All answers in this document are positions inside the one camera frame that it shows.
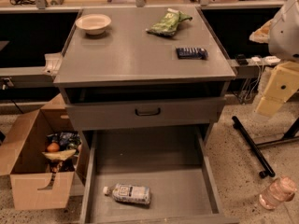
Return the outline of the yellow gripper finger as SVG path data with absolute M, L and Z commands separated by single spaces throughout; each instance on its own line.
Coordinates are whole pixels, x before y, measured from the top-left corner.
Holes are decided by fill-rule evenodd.
M 299 64 L 285 62 L 266 67 L 254 100 L 254 113 L 271 118 L 299 90 Z

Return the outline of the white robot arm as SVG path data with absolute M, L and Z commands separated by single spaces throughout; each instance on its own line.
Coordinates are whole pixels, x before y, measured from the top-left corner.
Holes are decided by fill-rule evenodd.
M 253 101 L 254 116 L 270 119 L 299 90 L 299 0 L 287 0 L 249 39 L 267 42 L 269 53 L 281 60 L 264 69 Z

